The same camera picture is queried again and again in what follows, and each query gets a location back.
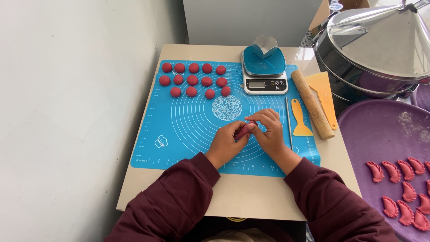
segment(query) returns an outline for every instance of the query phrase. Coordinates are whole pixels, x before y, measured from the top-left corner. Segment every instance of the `maroon sleeve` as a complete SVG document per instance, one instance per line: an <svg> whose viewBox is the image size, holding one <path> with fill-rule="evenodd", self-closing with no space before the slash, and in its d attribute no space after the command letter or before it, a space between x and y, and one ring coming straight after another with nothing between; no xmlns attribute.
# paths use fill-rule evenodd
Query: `maroon sleeve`
<svg viewBox="0 0 430 242"><path fill-rule="evenodd" d="M104 241L178 241L205 215L219 177L203 153L178 162L128 203Z"/></svg>
<svg viewBox="0 0 430 242"><path fill-rule="evenodd" d="M398 242L393 228L339 175L303 158L284 179L315 241Z"/></svg>

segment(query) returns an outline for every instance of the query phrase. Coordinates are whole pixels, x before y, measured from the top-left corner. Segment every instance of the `beige countertop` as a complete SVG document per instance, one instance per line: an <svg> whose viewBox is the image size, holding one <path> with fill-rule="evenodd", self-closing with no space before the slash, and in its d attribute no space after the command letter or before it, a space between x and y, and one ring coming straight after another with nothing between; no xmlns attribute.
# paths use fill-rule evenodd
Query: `beige countertop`
<svg viewBox="0 0 430 242"><path fill-rule="evenodd" d="M240 52L244 49L245 47L241 46L167 44L161 51L157 70L164 59L240 62ZM284 53L286 63L298 66L304 76L320 72L311 48L280 49ZM154 74L151 91L155 81ZM335 130L335 135L329 140L321 140L315 135L321 166L336 171L347 187L361 196L339 129ZM162 172L163 170L133 168L129 164L117 209L123 211L127 203L151 185ZM296 206L291 190L281 177L221 174L213 191L207 216L306 220Z"/></svg>

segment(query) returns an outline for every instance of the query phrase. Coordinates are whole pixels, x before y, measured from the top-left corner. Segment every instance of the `person's right hand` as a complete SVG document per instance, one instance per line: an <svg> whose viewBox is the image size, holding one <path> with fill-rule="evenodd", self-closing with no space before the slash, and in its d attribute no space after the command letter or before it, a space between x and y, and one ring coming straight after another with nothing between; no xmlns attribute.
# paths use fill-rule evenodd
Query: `person's right hand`
<svg viewBox="0 0 430 242"><path fill-rule="evenodd" d="M248 124L251 133L261 148L272 158L285 174L289 174L301 161L301 157L290 150L284 143L282 123L279 114L273 109L263 109L245 117L248 121L259 121L266 127L262 132L257 125Z"/></svg>

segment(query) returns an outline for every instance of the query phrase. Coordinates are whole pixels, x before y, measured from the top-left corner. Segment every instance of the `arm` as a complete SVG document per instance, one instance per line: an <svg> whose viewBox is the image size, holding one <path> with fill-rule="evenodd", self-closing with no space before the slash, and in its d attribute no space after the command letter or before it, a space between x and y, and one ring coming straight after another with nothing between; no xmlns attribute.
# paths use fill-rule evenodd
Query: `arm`
<svg viewBox="0 0 430 242"><path fill-rule="evenodd" d="M284 180L316 241L398 242L384 217L349 190L337 173L313 165L285 146L278 113L263 109L245 119L266 127L263 133L248 125L262 149L287 174Z"/></svg>
<svg viewBox="0 0 430 242"><path fill-rule="evenodd" d="M339 175L306 158L284 179L315 241L398 242L393 228Z"/></svg>
<svg viewBox="0 0 430 242"><path fill-rule="evenodd" d="M128 203L104 241L178 241L205 215L219 177L203 153L180 161Z"/></svg>

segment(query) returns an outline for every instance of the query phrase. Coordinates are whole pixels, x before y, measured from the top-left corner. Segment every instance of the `person's left hand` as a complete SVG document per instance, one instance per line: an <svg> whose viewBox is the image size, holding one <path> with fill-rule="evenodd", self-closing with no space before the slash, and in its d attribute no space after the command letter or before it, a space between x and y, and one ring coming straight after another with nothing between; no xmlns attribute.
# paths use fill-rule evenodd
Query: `person's left hand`
<svg viewBox="0 0 430 242"><path fill-rule="evenodd" d="M233 138L234 134L245 125L247 125L246 122L236 120L219 128L216 132L211 147L205 156L217 170L233 159L248 143L250 134L244 135L237 142Z"/></svg>

